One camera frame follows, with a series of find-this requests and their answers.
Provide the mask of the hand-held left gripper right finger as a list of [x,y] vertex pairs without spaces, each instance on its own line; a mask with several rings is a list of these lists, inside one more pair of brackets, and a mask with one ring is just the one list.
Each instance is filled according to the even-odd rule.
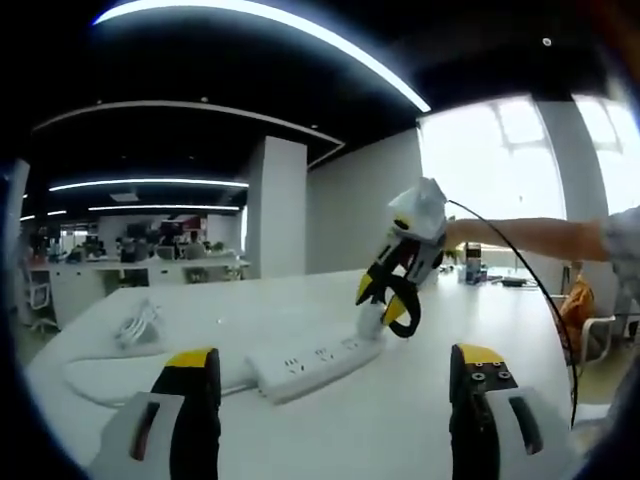
[[507,448],[500,445],[496,415],[487,394],[518,384],[495,351],[472,344],[452,346],[449,433],[454,479],[498,479]]

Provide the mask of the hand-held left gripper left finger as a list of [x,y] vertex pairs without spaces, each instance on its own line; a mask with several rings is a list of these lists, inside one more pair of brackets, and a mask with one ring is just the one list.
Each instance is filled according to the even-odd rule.
[[221,436],[219,352],[181,352],[149,392],[109,420],[89,465],[93,479],[216,479]]

